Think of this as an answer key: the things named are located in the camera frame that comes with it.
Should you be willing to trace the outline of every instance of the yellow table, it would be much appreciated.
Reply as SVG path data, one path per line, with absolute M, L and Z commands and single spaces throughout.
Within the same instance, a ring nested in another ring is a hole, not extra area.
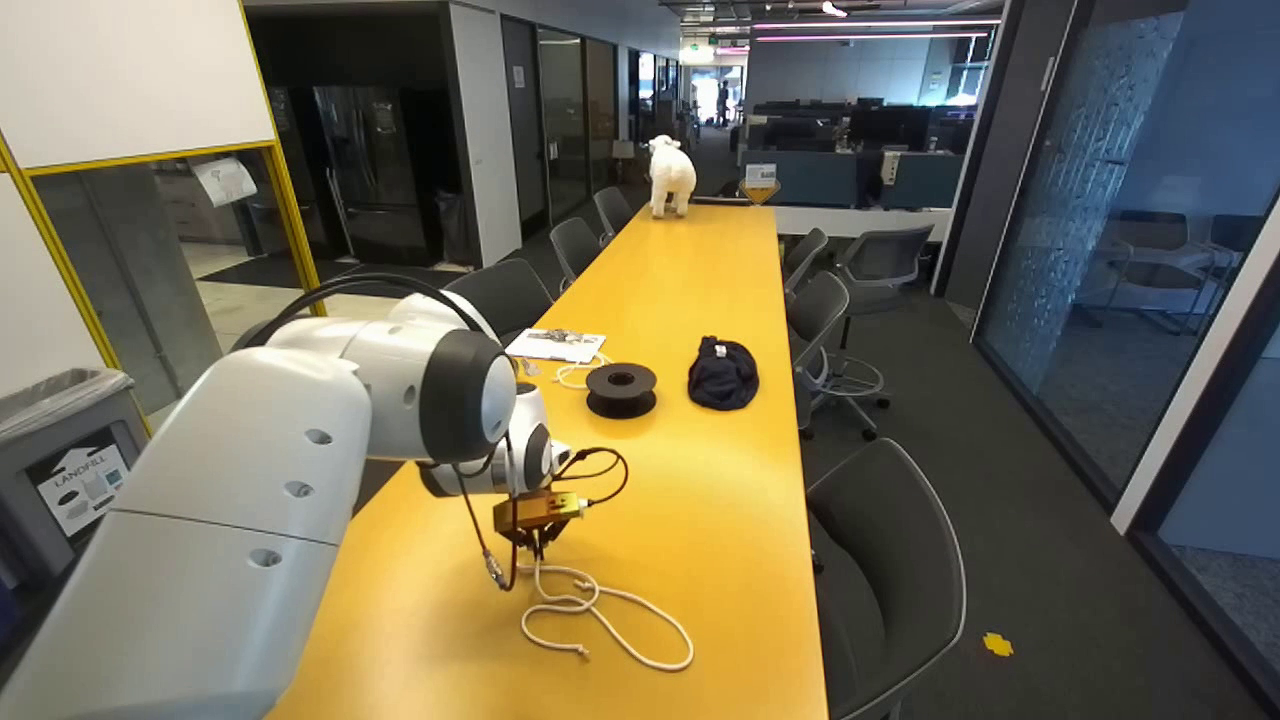
M 687 219 L 636 217 L 544 318 L 544 329 L 605 333 L 605 355 L 646 364 L 661 397 L 645 420 L 601 420 L 584 394 L 537 371 L 559 439 L 633 460 L 633 489 L 567 524 L 546 562 L 680 615 L 697 642 L 687 673 L 633 666 L 593 615 L 537 621 L 584 642 L 593 660 L 532 650 L 517 630 L 532 583 L 496 594 L 463 505 L 427 498 L 405 470 L 353 521 L 277 715 L 825 715 L 781 296 L 772 208 L 690 208 Z M 751 349 L 762 382 L 744 412 L 685 397 L 701 335 Z M 607 613 L 645 654 L 680 656 L 650 615 Z

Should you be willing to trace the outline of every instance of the office chair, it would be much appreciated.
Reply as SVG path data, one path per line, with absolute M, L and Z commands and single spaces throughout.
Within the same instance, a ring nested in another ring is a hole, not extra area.
M 504 256 L 504 262 L 474 268 L 442 288 L 463 296 L 501 340 L 517 340 L 556 302 L 556 294 L 518 256 Z
M 832 715 L 894 715 L 899 697 L 962 638 L 955 524 L 892 439 L 806 485 L 817 606 Z
M 802 242 L 784 248 L 784 296 L 793 302 L 813 274 L 813 266 L 825 256 L 828 232 L 813 227 Z
M 563 288 L 567 288 L 601 256 L 601 236 L 593 232 L 587 219 L 563 217 L 552 227 L 552 251 L 556 251 L 556 266 L 559 266 Z
M 806 437 L 817 407 L 828 401 L 832 343 L 848 318 L 848 288 L 836 274 L 817 274 L 788 302 L 793 371 L 801 433 Z
M 1106 302 L 1162 333 L 1197 333 L 1197 318 L 1210 296 L 1214 256 L 1191 248 L 1183 213 L 1117 213 L 1105 236 Z
M 862 401 L 877 407 L 889 407 L 889 385 L 884 371 L 859 355 L 848 354 L 853 340 L 853 318 L 884 311 L 899 302 L 909 286 L 920 281 L 920 256 L 928 246 L 928 224 L 920 227 L 881 227 L 862 232 L 848 248 L 836 251 L 836 274 L 848 286 L 848 318 L 839 329 L 839 364 L 832 371 L 828 397 L 839 397 L 859 420 L 862 437 L 877 437 L 877 420 L 862 412 Z
M 601 188 L 593 204 L 607 242 L 636 217 L 633 199 L 615 186 Z

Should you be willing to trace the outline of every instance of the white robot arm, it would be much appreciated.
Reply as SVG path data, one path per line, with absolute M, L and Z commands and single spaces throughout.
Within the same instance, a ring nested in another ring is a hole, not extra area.
M 366 458 L 474 460 L 537 493 L 563 452 L 501 349 L 433 302 L 295 319 L 211 364 L 0 697 L 0 715 L 262 715 L 286 686 Z M 433 493 L 463 475 L 433 474 Z

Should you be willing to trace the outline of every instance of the black object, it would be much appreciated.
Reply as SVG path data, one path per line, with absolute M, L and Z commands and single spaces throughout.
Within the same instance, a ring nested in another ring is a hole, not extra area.
M 687 364 L 687 401 L 703 407 L 744 407 L 760 390 L 754 355 L 719 335 L 703 335 Z
M 645 415 L 650 412 L 655 377 L 645 364 L 601 364 L 587 377 L 587 407 L 595 415 Z

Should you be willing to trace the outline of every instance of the gray carpet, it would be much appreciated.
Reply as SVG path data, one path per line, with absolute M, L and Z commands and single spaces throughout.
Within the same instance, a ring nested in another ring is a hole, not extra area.
M 862 318 L 856 354 L 884 368 L 894 401 L 881 426 L 953 510 L 970 582 L 968 634 L 915 686 L 902 715 L 1269 715 L 1171 589 L 1106 528 L 942 305 L 909 296 L 899 311 Z M 802 439 L 806 475 L 856 443 L 853 415 L 825 407 Z M 990 660 L 984 634 L 1002 634 L 1015 656 Z

